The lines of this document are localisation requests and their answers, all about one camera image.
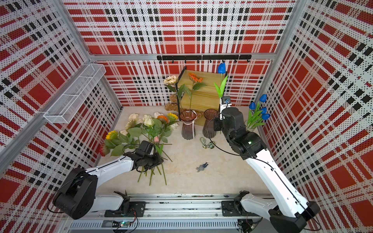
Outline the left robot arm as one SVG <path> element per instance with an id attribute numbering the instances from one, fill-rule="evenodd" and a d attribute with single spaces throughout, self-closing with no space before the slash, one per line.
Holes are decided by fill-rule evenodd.
<path id="1" fill-rule="evenodd" d="M 74 220 L 99 211 L 105 211 L 108 217 L 134 212 L 127 194 L 116 191 L 113 195 L 98 195 L 98 187 L 123 173 L 151 171 L 164 160 L 155 145 L 148 141 L 141 142 L 133 152 L 123 149 L 119 152 L 118 159 L 104 165 L 88 170 L 73 169 L 54 194 L 52 204 Z"/>

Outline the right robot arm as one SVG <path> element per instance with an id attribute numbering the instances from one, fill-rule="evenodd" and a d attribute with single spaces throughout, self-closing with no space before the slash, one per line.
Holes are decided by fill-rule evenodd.
<path id="1" fill-rule="evenodd" d="M 214 129 L 222 131 L 235 155 L 254 169 L 274 198 L 267 201 L 243 191 L 235 198 L 236 209 L 267 219 L 279 233 L 302 232 L 320 207 L 285 177 L 260 136 L 246 129 L 242 112 L 235 107 L 223 109 L 214 121 Z"/>

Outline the yellow flower back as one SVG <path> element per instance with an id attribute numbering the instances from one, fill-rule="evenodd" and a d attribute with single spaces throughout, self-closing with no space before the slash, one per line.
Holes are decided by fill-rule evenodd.
<path id="1" fill-rule="evenodd" d="M 168 118 L 169 122 L 171 122 L 171 121 L 177 121 L 178 120 L 178 115 L 173 114 L 173 113 L 168 113 L 167 114 L 167 118 Z"/>

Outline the orange gerbera flower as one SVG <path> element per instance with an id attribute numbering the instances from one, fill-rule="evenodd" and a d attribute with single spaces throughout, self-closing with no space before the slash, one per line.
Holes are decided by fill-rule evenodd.
<path id="1" fill-rule="evenodd" d="M 188 76 L 189 76 L 189 79 L 192 81 L 192 87 L 188 88 L 184 86 L 183 91 L 189 97 L 189 110 L 191 110 L 191 104 L 192 104 L 192 98 L 193 98 L 194 92 L 196 92 L 197 90 L 207 85 L 203 82 L 203 78 L 198 77 L 194 73 L 189 73 Z"/>

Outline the cream rose flower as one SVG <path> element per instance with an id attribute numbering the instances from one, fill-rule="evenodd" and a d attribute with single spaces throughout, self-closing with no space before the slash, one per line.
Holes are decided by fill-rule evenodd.
<path id="1" fill-rule="evenodd" d="M 178 87 L 178 82 L 179 82 L 178 77 L 176 77 L 175 75 L 172 75 L 172 76 L 168 76 L 164 80 L 164 85 L 166 86 L 166 88 L 169 91 L 171 91 L 171 95 L 172 94 L 177 95 L 177 98 L 178 98 L 178 113 L 181 113 L 184 110 L 182 105 L 181 105 L 183 90 L 182 90 L 182 87 Z"/>

